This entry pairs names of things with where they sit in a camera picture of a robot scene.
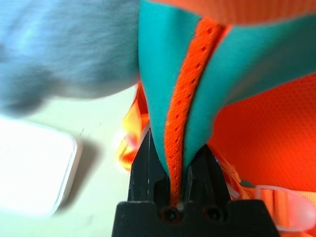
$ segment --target black clamp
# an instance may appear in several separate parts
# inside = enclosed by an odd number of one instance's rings
[[[168,206],[169,178],[149,130],[132,165],[128,201],[117,206],[112,237],[279,237],[260,200],[231,200],[207,145],[191,163],[183,208]]]

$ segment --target teal fabric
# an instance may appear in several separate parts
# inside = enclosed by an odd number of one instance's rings
[[[141,1],[139,65],[154,143],[167,171],[164,125],[170,99],[199,18]],[[259,27],[234,27],[201,78],[188,117],[184,171],[210,138],[219,110],[274,86],[316,71],[316,16]]]
[[[200,18],[147,1],[141,1],[140,8],[139,66],[146,99],[149,101],[154,143],[161,163],[168,172],[163,145],[166,112]]]

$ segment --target orange mesh trim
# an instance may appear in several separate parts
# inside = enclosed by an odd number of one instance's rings
[[[316,74],[223,108],[208,144],[254,185],[316,192]]]
[[[212,20],[200,20],[174,88],[164,134],[165,154],[170,173],[171,205],[176,205],[180,197],[182,146],[189,107],[204,67],[224,32],[225,27]]]
[[[316,12],[315,0],[153,0],[210,17],[221,24],[254,24]]]

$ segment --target white plastic box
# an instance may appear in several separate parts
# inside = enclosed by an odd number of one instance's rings
[[[53,214],[68,197],[81,150],[67,133],[0,118],[0,212]]]

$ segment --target screw hole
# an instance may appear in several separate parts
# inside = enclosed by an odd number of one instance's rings
[[[177,208],[167,206],[161,211],[161,218],[169,224],[175,224],[181,220],[181,214]]]
[[[205,214],[212,221],[223,221],[222,211],[216,206],[205,208]]]

